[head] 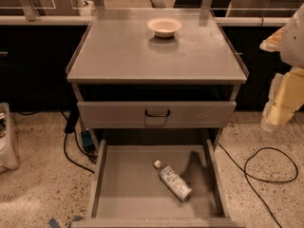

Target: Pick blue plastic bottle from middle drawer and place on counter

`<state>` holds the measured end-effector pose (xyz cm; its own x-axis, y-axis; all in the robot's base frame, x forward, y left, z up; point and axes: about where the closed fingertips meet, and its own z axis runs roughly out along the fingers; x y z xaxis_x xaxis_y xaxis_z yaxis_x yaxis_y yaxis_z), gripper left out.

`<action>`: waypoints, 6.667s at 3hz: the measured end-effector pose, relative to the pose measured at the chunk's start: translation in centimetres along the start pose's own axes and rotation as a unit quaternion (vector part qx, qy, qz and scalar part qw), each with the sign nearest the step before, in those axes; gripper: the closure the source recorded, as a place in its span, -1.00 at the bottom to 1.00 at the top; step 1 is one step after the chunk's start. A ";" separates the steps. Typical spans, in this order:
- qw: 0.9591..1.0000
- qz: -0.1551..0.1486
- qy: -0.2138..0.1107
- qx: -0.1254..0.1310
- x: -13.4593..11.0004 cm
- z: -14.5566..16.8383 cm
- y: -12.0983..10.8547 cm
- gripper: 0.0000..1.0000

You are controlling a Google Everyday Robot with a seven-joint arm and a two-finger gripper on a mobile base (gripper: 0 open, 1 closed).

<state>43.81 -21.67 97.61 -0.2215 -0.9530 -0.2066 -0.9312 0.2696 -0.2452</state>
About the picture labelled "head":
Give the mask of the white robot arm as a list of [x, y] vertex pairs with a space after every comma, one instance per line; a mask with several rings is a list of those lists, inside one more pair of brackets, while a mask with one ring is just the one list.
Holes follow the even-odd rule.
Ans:
[[276, 131], [304, 105], [304, 5], [259, 47], [278, 51], [281, 61], [292, 67], [284, 75], [275, 75], [262, 113], [261, 127]]

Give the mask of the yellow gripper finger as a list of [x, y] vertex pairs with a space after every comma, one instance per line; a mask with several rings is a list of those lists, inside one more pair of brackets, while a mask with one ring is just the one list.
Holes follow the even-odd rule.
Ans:
[[304, 105], [304, 69], [293, 67], [286, 74], [277, 73], [272, 80], [260, 126], [276, 131]]
[[263, 40], [259, 48], [268, 52], [280, 51], [282, 34], [285, 28], [278, 29], [275, 33]]

